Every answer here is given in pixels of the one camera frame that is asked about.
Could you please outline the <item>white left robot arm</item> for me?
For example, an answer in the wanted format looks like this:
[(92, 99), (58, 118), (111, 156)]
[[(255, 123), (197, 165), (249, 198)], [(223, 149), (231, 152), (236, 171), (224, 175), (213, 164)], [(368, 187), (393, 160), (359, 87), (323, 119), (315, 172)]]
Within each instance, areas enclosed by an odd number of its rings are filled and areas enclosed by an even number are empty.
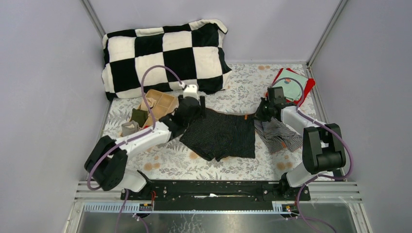
[(151, 192), (150, 180), (141, 171), (128, 169), (128, 161), (149, 148), (181, 136), (194, 120), (205, 114), (204, 96), (198, 99), (179, 96), (178, 107), (153, 126), (118, 139), (101, 137), (84, 164), (89, 173), (88, 188), (110, 191), (119, 187), (132, 191), (140, 200), (146, 199)]

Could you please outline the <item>grey striped underwear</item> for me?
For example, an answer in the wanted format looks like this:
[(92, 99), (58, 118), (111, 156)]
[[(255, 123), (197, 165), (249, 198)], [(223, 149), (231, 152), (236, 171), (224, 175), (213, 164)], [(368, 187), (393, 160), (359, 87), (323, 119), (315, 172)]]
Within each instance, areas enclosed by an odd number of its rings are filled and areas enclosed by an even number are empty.
[(303, 137), (275, 118), (270, 121), (255, 119), (254, 126), (270, 154), (283, 149), (294, 152), (303, 146)]

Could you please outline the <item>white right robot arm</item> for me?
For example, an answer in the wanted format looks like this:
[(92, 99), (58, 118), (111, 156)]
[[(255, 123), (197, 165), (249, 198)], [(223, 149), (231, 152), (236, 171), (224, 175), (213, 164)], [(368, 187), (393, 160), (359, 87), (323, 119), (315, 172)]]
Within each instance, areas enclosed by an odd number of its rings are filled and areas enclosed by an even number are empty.
[(272, 123), (276, 119), (292, 127), (303, 137), (302, 162), (286, 173), (286, 182), (278, 188), (283, 199), (291, 200), (298, 193), (297, 187), (318, 177), (342, 179), (327, 174), (346, 165), (338, 125), (325, 124), (304, 114), (293, 103), (287, 103), (285, 98), (261, 98), (255, 117), (263, 123)]

